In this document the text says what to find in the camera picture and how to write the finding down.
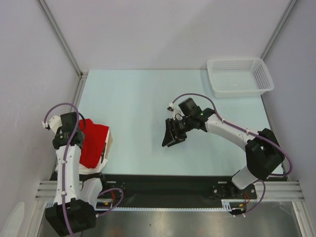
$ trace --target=reflective metal surface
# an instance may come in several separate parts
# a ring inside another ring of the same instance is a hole
[[[39,236],[54,237],[52,233],[46,223]],[[84,237],[301,236],[291,202],[265,202],[246,218],[225,212],[113,211],[84,233]]]

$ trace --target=table surface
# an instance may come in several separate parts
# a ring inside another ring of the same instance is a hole
[[[172,117],[166,108],[189,92],[209,96],[226,120],[258,130],[269,128],[259,96],[215,98],[207,70],[92,70],[79,111],[110,127],[114,141],[103,172],[210,176],[233,175],[242,169],[246,165],[242,149],[201,130],[188,132],[181,144],[161,146],[165,119]],[[212,108],[204,98],[192,98],[202,110]],[[275,173],[282,173],[281,166]]]

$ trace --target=white basket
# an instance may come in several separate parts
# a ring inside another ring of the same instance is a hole
[[[259,96],[275,87],[261,58],[210,59],[207,71],[217,98]]]

